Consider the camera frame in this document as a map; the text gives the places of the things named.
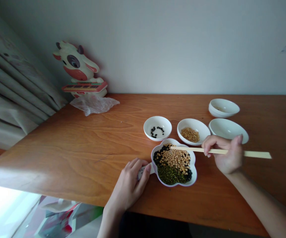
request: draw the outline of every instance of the fingernail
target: fingernail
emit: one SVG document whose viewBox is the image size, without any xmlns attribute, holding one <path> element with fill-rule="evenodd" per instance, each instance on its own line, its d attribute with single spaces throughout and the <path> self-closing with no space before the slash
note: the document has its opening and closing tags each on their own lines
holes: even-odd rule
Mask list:
<svg viewBox="0 0 286 238">
<path fill-rule="evenodd" d="M 237 135 L 237 142 L 238 142 L 238 144 L 242 144 L 242 140 L 243 140 L 243 135 L 242 134 L 240 134 L 240 135 Z"/>
</svg>

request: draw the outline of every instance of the toy keyboard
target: toy keyboard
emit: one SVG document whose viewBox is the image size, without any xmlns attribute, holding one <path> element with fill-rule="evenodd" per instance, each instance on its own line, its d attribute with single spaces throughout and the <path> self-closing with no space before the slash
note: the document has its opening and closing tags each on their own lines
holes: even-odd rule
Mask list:
<svg viewBox="0 0 286 238">
<path fill-rule="evenodd" d="M 99 93 L 107 87 L 107 82 L 103 83 L 76 83 L 68 84 L 61 89 L 64 92 L 84 92 L 84 93 Z"/>
</svg>

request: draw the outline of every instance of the chopsticks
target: chopsticks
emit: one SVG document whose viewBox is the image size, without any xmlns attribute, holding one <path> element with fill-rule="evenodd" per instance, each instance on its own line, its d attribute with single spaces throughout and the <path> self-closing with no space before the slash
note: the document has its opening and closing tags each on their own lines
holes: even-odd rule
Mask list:
<svg viewBox="0 0 286 238">
<path fill-rule="evenodd" d="M 177 150 L 191 150 L 195 152 L 204 152 L 203 148 L 192 148 L 192 147 L 179 147 L 179 146 L 171 146 L 171 149 Z M 228 150 L 222 149 L 211 149 L 209 153 L 212 154 L 226 154 Z M 244 151 L 245 157 L 255 157 L 255 158 L 263 158 L 263 159 L 271 159 L 271 154 L 269 152 L 259 152 L 259 151 Z"/>
</svg>

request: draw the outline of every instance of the bowl of soybeans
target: bowl of soybeans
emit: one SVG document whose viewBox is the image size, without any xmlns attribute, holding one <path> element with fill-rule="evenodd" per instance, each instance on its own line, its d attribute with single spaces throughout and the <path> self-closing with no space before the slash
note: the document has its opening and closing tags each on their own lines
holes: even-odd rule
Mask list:
<svg viewBox="0 0 286 238">
<path fill-rule="evenodd" d="M 175 139 L 165 139 L 151 153 L 152 165 L 159 181 L 167 186 L 191 186 L 197 180 L 196 157 L 191 150 L 175 150 L 171 146 L 187 147 Z"/>
<path fill-rule="evenodd" d="M 188 145 L 201 145 L 204 139 L 211 135 L 209 128 L 196 119 L 186 118 L 177 126 L 179 138 Z"/>
</svg>

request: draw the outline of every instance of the bowl of black beans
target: bowl of black beans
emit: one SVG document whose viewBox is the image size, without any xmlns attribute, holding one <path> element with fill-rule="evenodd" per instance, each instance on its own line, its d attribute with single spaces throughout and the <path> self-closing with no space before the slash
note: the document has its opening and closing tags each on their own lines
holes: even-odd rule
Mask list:
<svg viewBox="0 0 286 238">
<path fill-rule="evenodd" d="M 152 150 L 152 164 L 159 181 L 167 187 L 193 185 L 197 180 L 194 152 L 174 150 L 171 146 L 187 147 L 175 139 L 165 139 Z"/>
<path fill-rule="evenodd" d="M 162 116 L 153 116 L 144 123 L 145 135 L 153 141 L 162 141 L 172 132 L 172 124 Z"/>
</svg>

